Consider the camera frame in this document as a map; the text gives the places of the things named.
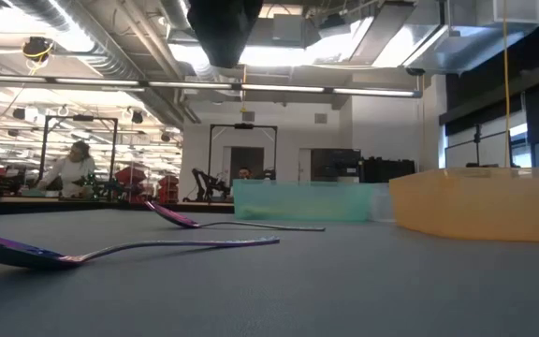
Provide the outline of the red storage bin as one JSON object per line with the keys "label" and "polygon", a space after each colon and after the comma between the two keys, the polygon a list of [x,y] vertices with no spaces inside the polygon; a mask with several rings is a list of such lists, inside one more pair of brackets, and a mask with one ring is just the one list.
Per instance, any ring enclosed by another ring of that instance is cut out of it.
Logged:
{"label": "red storage bin", "polygon": [[121,188],[121,199],[130,203],[140,203],[144,192],[143,182],[147,180],[141,169],[126,167],[114,174],[114,182]]}
{"label": "red storage bin", "polygon": [[179,201],[179,179],[167,175],[158,182],[157,200],[163,204],[173,204]]}

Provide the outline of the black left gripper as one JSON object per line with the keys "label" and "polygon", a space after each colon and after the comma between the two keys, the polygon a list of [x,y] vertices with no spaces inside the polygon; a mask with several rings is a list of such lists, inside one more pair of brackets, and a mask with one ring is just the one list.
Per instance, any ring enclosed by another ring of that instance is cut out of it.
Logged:
{"label": "black left gripper", "polygon": [[212,66],[235,67],[263,0],[189,0],[187,20]]}

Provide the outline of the blue-grey table mat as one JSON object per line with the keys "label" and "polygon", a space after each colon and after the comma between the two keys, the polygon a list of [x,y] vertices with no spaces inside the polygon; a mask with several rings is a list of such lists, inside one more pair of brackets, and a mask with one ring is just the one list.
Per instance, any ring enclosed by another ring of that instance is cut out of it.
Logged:
{"label": "blue-grey table mat", "polygon": [[71,271],[0,265],[0,337],[539,337],[539,243],[282,222],[275,245],[197,247],[268,236],[231,220],[0,215],[0,237],[62,254],[139,244]]}

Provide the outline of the orange plastic bin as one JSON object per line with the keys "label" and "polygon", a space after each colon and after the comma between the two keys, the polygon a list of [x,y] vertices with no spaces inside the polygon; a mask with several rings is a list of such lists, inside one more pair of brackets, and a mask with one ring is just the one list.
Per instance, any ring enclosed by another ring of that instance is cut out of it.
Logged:
{"label": "orange plastic bin", "polygon": [[462,240],[539,242],[539,168],[442,168],[389,182],[399,226]]}

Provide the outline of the grey ceiling box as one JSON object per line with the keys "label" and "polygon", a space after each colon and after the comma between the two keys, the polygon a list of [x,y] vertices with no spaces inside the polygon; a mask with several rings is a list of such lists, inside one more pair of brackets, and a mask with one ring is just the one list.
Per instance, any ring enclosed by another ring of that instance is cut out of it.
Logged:
{"label": "grey ceiling box", "polygon": [[300,48],[303,42],[302,16],[275,14],[272,18],[272,43],[281,47]]}

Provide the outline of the iridescent purple spoon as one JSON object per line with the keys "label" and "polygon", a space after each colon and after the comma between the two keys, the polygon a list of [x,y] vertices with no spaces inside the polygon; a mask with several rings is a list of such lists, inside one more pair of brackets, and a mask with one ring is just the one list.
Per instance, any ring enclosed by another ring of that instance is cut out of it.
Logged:
{"label": "iridescent purple spoon", "polygon": [[63,255],[44,248],[23,242],[15,242],[0,237],[0,264],[11,267],[26,268],[39,271],[58,271],[77,268],[85,263],[103,256],[109,256],[126,250],[149,247],[205,247],[236,248],[278,244],[277,237],[244,241],[146,241],[114,245],[101,250],[78,256]]}
{"label": "iridescent purple spoon", "polygon": [[287,231],[313,231],[313,232],[322,232],[326,229],[324,227],[286,227],[278,225],[269,225],[269,224],[258,224],[258,223],[246,223],[246,222],[237,222],[237,221],[217,221],[211,223],[201,224],[198,223],[182,214],[171,211],[168,208],[165,208],[159,204],[146,201],[145,205],[153,212],[155,212],[160,217],[169,221],[170,223],[184,228],[204,228],[204,227],[213,227],[219,225],[232,225],[232,226],[243,226],[243,227],[258,227],[266,229],[275,229],[275,230],[287,230]]}

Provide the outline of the clear plastic bin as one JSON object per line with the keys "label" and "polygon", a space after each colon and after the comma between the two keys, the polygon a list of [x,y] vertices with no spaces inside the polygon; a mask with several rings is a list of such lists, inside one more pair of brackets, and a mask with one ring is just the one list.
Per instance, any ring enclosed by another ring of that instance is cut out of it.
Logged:
{"label": "clear plastic bin", "polygon": [[371,183],[370,220],[373,222],[394,223],[392,198],[388,183]]}

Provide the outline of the black gantry frame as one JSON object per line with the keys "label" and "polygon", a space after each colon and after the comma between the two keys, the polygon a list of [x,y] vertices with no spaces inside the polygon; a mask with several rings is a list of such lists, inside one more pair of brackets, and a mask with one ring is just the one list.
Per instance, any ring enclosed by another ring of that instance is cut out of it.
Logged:
{"label": "black gantry frame", "polygon": [[214,141],[215,135],[213,134],[213,130],[216,127],[222,127],[222,128],[233,128],[233,129],[240,129],[240,130],[252,130],[255,128],[259,129],[272,129],[274,132],[274,137],[269,138],[273,142],[273,165],[272,165],[272,171],[273,173],[271,175],[268,175],[268,173],[264,173],[262,175],[262,178],[269,178],[270,180],[275,181],[276,180],[276,164],[277,164],[277,139],[278,139],[278,127],[276,125],[254,125],[250,123],[237,123],[237,124],[210,124],[209,129],[209,143],[208,143],[208,160],[207,160],[207,178],[204,179],[204,181],[209,185],[206,188],[206,192],[204,194],[203,200],[207,202],[208,204],[214,203],[213,197],[212,197],[212,191],[213,189],[211,184],[211,161],[212,161],[212,144]]}
{"label": "black gantry frame", "polygon": [[[47,154],[48,145],[50,143],[49,141],[49,134],[52,132],[55,128],[55,126],[50,126],[50,122],[52,119],[55,119],[57,121],[57,124],[63,123],[65,120],[72,120],[74,122],[82,122],[82,123],[94,123],[95,121],[102,122],[103,125],[106,125],[106,121],[110,121],[113,124],[113,128],[111,130],[111,140],[110,140],[110,162],[109,162],[109,171],[110,173],[113,170],[114,164],[115,164],[115,156],[116,156],[116,144],[117,144],[117,137],[118,137],[118,119],[117,118],[111,118],[111,117],[96,117],[93,115],[87,115],[87,114],[77,114],[73,116],[46,116],[44,127],[42,131],[42,141],[41,141],[41,153],[40,153],[40,163],[39,163],[39,172],[38,172],[38,180],[37,183],[43,179],[48,173],[45,172],[45,159]],[[80,139],[84,142],[86,142],[90,146],[90,154],[91,154],[91,147],[92,145],[88,143],[85,139]],[[79,181],[79,183],[85,183],[88,187],[93,188],[93,194],[89,198],[97,198],[95,195],[95,187],[96,187],[96,177],[95,173],[88,176],[86,180],[82,179]]]}

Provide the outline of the long ceiling light bar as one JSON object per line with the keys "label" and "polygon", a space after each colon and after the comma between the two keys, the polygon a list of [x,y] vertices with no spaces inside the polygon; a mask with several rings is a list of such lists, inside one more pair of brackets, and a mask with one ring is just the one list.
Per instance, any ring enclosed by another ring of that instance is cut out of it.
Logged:
{"label": "long ceiling light bar", "polygon": [[143,92],[145,89],[181,89],[181,90],[211,90],[211,91],[256,91],[295,93],[313,95],[355,95],[396,98],[420,98],[423,96],[417,90],[397,90],[387,88],[350,88],[327,86],[300,86],[231,82],[199,82],[199,81],[146,81],[146,80],[111,80],[91,78],[62,78],[41,76],[0,75],[0,86],[35,88],[71,88],[72,90],[96,91],[128,91]]}

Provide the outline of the black pole stand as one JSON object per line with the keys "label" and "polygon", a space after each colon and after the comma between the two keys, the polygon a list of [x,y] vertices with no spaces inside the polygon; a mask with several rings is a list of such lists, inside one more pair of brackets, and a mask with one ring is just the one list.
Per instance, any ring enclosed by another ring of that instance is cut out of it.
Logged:
{"label": "black pole stand", "polygon": [[488,164],[483,164],[480,156],[480,143],[482,139],[482,125],[477,124],[474,126],[473,144],[475,148],[475,160],[468,162],[466,168],[485,168]]}

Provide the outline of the teal plastic bin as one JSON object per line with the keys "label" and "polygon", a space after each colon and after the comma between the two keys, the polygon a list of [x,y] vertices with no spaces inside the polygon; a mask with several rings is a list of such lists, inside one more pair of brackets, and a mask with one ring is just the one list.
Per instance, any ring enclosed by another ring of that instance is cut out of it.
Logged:
{"label": "teal plastic bin", "polygon": [[366,183],[237,180],[234,212],[242,220],[365,222],[373,188]]}

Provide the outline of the low black cabinet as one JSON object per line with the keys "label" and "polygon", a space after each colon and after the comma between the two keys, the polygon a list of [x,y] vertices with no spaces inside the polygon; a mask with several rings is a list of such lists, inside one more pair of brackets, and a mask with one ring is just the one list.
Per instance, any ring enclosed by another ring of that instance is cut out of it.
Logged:
{"label": "low black cabinet", "polygon": [[388,183],[392,179],[415,174],[413,160],[386,160],[369,157],[362,160],[360,181],[362,183]]}

